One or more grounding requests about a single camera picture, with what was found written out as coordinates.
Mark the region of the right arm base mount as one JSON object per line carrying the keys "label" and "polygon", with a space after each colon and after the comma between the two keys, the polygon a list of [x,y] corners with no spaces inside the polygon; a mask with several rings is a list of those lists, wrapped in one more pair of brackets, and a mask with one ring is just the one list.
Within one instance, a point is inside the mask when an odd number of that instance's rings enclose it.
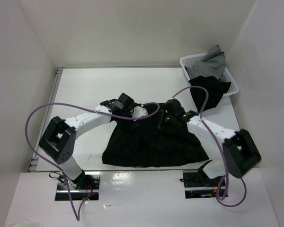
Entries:
{"label": "right arm base mount", "polygon": [[180,182],[184,185],[186,199],[214,198],[221,178],[210,179],[203,171],[184,170]]}

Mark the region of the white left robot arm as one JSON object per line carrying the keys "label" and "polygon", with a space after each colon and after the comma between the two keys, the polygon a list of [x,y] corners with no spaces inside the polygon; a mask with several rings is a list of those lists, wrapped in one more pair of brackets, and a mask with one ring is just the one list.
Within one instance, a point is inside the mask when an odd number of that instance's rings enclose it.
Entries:
{"label": "white left robot arm", "polygon": [[84,133],[111,121],[148,116],[143,105],[137,104],[128,95],[122,93],[118,99],[101,102],[92,112],[62,119],[52,118],[45,129],[39,147],[51,157],[55,164],[68,176],[68,184],[74,189],[81,188],[85,181],[85,172],[73,157],[75,141]]}

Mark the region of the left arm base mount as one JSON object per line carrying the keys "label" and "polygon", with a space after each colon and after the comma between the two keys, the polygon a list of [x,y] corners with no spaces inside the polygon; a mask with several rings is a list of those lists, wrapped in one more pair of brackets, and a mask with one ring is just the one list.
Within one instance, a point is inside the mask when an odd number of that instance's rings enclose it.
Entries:
{"label": "left arm base mount", "polygon": [[57,180],[55,201],[69,201],[68,188],[70,189],[73,201],[97,201],[99,199],[100,177],[101,172],[86,172],[85,181],[74,183],[64,179],[62,173],[50,172],[49,177]]}

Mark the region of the black pleated skirt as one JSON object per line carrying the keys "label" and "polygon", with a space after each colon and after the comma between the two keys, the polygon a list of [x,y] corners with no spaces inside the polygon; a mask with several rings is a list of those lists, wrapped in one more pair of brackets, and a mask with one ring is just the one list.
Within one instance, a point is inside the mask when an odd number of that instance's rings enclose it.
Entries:
{"label": "black pleated skirt", "polygon": [[102,154],[103,164],[123,167],[182,166],[209,159],[199,139],[191,133],[160,130],[160,110],[149,104],[154,114],[144,120],[115,120],[116,127]]}

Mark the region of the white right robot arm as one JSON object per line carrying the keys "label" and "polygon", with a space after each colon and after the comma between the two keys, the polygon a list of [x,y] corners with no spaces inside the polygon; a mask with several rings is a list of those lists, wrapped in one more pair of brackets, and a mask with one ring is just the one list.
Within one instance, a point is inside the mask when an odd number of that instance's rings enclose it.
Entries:
{"label": "white right robot arm", "polygon": [[162,111],[161,128],[191,133],[219,145],[222,162],[227,165],[227,172],[235,178],[242,178],[262,159],[250,133],[245,129],[228,129],[203,118],[200,113],[186,112],[177,99],[165,102]]}

